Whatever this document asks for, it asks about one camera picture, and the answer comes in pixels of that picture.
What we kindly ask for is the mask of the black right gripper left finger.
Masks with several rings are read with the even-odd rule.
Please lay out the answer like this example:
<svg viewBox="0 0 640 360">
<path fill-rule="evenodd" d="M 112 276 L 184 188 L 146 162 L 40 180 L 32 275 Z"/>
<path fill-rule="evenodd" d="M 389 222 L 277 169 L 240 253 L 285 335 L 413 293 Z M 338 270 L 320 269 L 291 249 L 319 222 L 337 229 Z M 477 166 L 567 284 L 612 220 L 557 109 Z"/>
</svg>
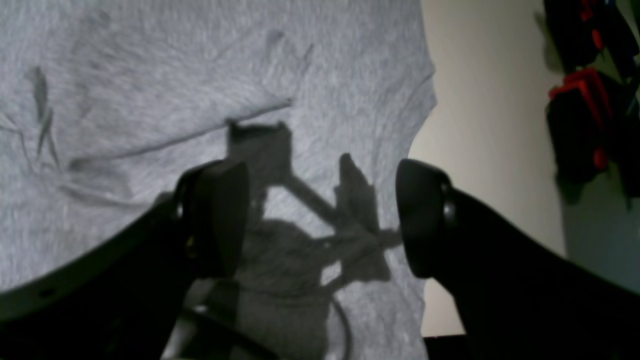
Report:
<svg viewBox="0 0 640 360">
<path fill-rule="evenodd" d="M 250 180 L 244 162 L 207 162 L 120 233 L 1 294 L 3 360 L 158 360 L 198 278 L 237 269 Z"/>
</svg>

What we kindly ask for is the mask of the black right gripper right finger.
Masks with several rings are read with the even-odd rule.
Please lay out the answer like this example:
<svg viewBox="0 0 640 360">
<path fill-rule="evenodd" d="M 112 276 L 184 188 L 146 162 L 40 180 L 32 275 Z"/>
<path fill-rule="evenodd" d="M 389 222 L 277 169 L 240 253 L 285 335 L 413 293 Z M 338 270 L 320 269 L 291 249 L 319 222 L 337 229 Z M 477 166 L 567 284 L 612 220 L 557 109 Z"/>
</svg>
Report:
<svg viewBox="0 0 640 360">
<path fill-rule="evenodd" d="M 400 232 L 414 276 L 452 296 L 481 360 L 637 360 L 640 301 L 561 258 L 441 169 L 403 159 Z"/>
</svg>

